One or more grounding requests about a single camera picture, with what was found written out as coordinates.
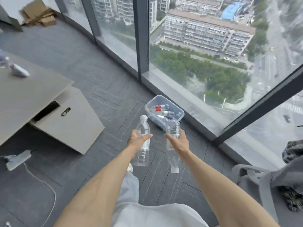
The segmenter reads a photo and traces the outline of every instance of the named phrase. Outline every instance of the hand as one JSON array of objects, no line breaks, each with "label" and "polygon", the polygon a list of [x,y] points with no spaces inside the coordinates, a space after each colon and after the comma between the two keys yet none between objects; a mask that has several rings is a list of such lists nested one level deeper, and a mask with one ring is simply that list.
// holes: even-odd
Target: hand
[{"label": "hand", "polygon": [[165,137],[170,141],[173,148],[182,158],[182,160],[185,160],[186,157],[191,153],[184,130],[180,129],[180,137],[178,139],[172,137],[169,134],[165,134]]},{"label": "hand", "polygon": [[150,139],[151,137],[152,134],[147,134],[139,137],[139,131],[132,130],[131,135],[129,136],[129,139],[127,141],[126,149],[131,150],[131,152],[133,152],[133,154],[135,155],[141,148],[141,146],[144,144],[144,142]]}]

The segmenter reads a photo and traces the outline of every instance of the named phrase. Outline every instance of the forearm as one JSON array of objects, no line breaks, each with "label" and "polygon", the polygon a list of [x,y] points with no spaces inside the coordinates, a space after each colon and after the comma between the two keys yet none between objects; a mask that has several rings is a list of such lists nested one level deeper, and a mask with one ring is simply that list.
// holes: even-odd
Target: forearm
[{"label": "forearm", "polygon": [[271,216],[240,187],[197,156],[185,160],[221,227],[278,227]]},{"label": "forearm", "polygon": [[112,212],[132,157],[133,152],[125,149],[108,163],[75,195],[55,226],[110,226]]}]

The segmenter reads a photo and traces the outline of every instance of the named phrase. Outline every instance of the white bottle cap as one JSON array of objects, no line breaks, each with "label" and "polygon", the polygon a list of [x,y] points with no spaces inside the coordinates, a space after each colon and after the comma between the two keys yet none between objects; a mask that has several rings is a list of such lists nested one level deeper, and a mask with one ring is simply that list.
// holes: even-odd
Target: white bottle cap
[{"label": "white bottle cap", "polygon": [[147,120],[147,116],[143,115],[143,116],[140,116],[140,120]]},{"label": "white bottle cap", "polygon": [[179,168],[178,167],[171,167],[171,173],[178,174],[179,173]]}]

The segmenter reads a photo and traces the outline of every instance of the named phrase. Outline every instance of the gray carpet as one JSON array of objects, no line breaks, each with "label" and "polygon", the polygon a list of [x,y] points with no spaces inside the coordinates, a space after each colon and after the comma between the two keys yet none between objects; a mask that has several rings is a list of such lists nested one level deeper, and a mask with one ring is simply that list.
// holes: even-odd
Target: gray carpet
[{"label": "gray carpet", "polygon": [[[57,22],[47,28],[25,27],[24,33],[0,24],[4,31],[0,34],[0,48],[74,80],[73,85],[82,91],[106,126],[84,156],[28,125],[0,147],[0,155],[36,150],[26,161],[28,168],[57,193],[55,209],[45,226],[52,226],[74,194],[125,147],[140,115],[146,114],[144,105],[154,97],[85,36],[66,23]],[[216,226],[218,221],[188,169],[182,165],[179,174],[169,172],[164,133],[151,123],[150,126],[150,165],[134,167],[140,183],[139,202],[147,206],[187,204],[210,227]],[[181,128],[199,158],[229,175],[235,164],[229,157],[185,120]],[[53,201],[51,190],[30,176],[24,165],[9,172],[5,162],[0,162],[0,226],[9,221],[12,227],[40,227]]]}]

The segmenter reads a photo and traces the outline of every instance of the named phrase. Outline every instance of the leg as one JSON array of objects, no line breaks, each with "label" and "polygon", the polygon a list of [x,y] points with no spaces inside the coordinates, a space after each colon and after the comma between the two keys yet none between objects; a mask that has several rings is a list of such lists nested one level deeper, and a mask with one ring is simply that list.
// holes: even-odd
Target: leg
[{"label": "leg", "polygon": [[122,202],[139,202],[139,181],[130,171],[125,174],[116,205]]}]

